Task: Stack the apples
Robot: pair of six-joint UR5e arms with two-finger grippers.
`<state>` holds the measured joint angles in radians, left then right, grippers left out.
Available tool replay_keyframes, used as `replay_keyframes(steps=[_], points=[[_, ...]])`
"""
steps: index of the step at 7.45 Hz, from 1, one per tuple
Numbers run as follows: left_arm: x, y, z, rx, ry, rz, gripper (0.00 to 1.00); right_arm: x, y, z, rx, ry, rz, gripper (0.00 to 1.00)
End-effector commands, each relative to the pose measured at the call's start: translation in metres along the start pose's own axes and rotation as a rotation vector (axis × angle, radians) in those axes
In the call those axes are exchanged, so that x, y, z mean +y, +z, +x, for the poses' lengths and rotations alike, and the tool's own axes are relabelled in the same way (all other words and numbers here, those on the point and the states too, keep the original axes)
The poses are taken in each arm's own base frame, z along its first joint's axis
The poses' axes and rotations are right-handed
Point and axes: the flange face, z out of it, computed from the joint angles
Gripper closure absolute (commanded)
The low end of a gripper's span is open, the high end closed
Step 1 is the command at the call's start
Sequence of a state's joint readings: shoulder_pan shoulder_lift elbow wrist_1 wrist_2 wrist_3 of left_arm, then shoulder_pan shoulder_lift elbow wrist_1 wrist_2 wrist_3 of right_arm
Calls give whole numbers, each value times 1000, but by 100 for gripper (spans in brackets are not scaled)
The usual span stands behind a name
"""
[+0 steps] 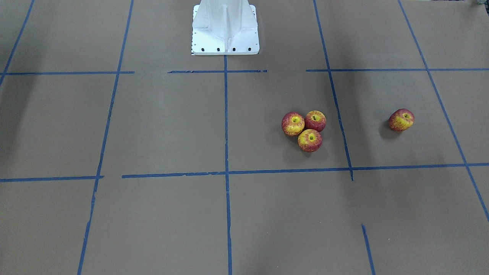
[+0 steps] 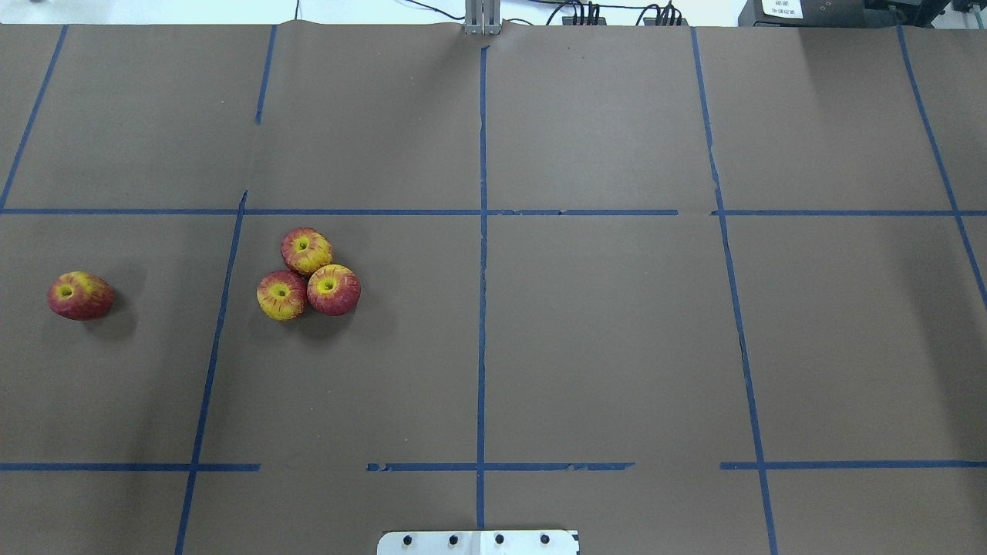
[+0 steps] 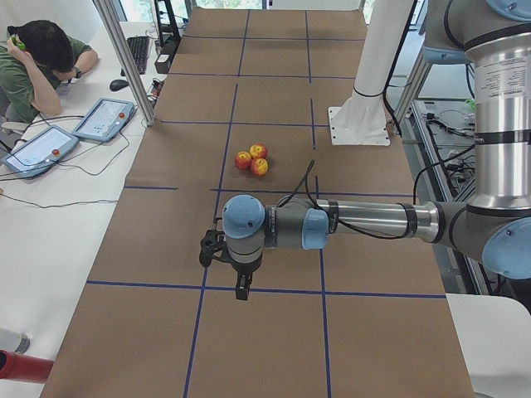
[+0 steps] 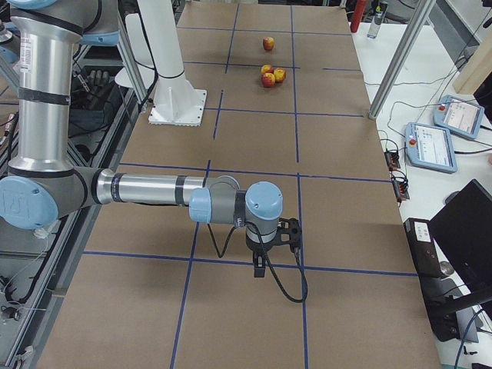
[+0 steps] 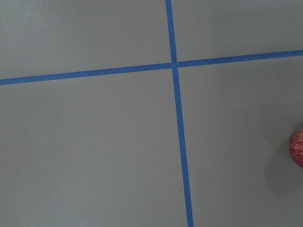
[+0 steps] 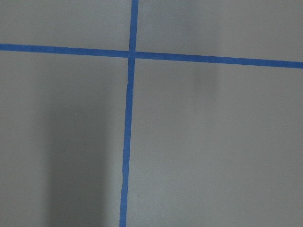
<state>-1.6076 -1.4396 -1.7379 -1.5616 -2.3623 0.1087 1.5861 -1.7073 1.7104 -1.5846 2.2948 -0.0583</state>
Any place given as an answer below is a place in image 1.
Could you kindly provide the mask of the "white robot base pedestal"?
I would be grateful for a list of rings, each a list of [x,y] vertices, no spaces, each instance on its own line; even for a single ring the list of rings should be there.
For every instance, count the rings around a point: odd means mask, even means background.
[[[202,0],[193,7],[191,54],[259,52],[257,11],[248,0]]]

